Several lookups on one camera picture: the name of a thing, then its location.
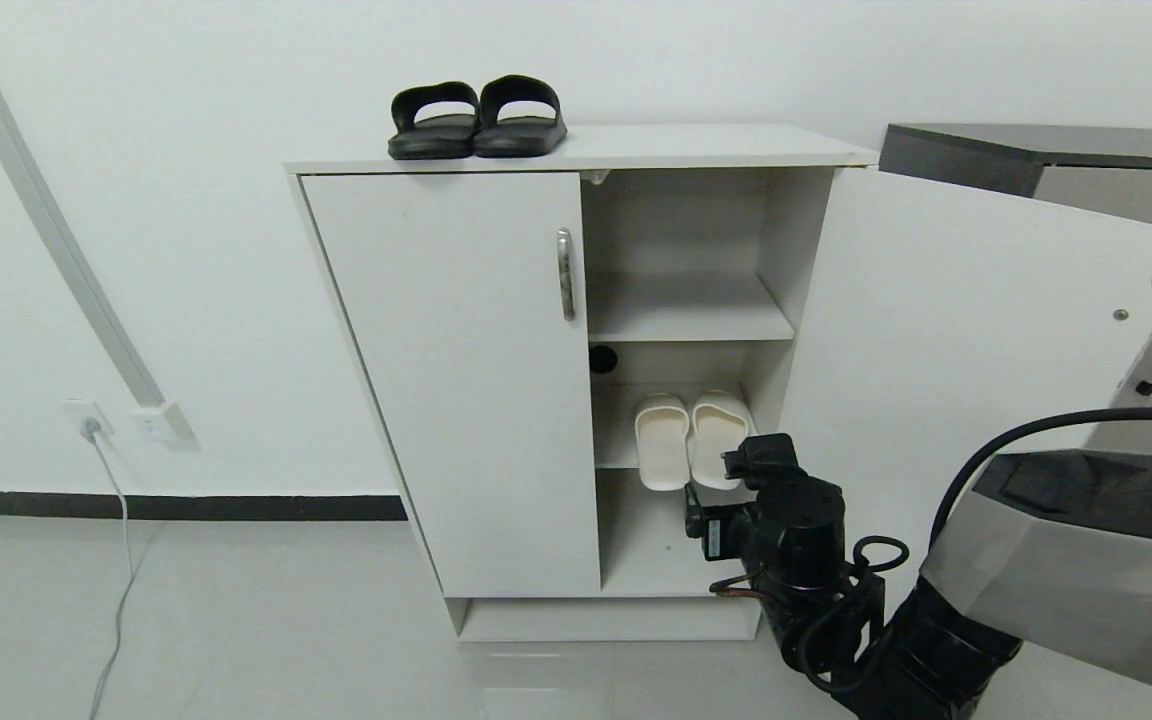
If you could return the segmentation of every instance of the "open cabinet door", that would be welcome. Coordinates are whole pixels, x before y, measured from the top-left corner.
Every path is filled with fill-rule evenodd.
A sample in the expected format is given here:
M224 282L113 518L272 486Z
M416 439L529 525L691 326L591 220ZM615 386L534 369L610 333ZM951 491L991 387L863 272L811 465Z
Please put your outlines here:
M914 583L937 503L972 452L1025 420L1111 406L1135 364L1152 363L1151 279L1152 225L838 173L781 429L804 469L844 488L851 541L910 544L888 607ZM1078 447L1092 430L1010 450Z

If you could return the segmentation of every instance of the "black slipper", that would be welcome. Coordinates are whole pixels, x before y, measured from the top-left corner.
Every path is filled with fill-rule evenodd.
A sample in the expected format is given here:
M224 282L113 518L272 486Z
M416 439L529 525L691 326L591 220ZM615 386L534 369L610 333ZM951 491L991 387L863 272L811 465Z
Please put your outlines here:
M435 115L417 122L417 111L433 103L467 103L473 113ZM394 94L389 113L397 128L397 135L389 137L389 157L394 160L442 160L472 153L471 138L479 129L479 97L463 82L408 88Z
M554 88L537 78L503 76L483 89L483 129L473 136L473 153L480 158L535 158L547 156L567 136L563 112L558 107ZM499 120L500 108L509 103L544 103L554 109L554 118L507 118Z

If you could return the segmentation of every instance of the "floor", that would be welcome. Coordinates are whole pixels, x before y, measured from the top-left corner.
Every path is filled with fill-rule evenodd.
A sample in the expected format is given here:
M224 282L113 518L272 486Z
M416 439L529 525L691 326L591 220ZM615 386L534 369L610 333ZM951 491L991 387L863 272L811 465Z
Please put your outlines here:
M109 719L838 719L736 643L457 644L404 523L132 523ZM116 521L0 518L0 719L86 717L126 578ZM1152 719L1152 688L1026 646L977 714Z

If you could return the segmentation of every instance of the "shoe cabinet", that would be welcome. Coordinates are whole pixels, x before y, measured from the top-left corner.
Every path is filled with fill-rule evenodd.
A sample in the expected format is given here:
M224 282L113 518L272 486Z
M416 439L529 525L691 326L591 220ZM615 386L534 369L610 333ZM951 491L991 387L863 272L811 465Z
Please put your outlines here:
M1152 225L873 164L787 126L607 126L526 160L285 166L461 639L753 637L756 602L707 592L740 566L637 479L650 392L737 393L844 488L851 538L916 556L990 437L1149 402Z

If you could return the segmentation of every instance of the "white slipper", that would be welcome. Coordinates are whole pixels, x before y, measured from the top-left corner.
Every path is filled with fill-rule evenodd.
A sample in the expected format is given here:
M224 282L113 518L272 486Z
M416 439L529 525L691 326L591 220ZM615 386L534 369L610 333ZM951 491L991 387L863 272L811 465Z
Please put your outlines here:
M689 445L691 477L705 487L740 487L740 479L727 479L723 452L736 450L753 432L749 407L730 393L707 389L691 406L691 427L696 433Z
M687 407L667 392L639 401L634 414L634 437L639 444L639 478L647 488L675 491L691 479L687 468Z

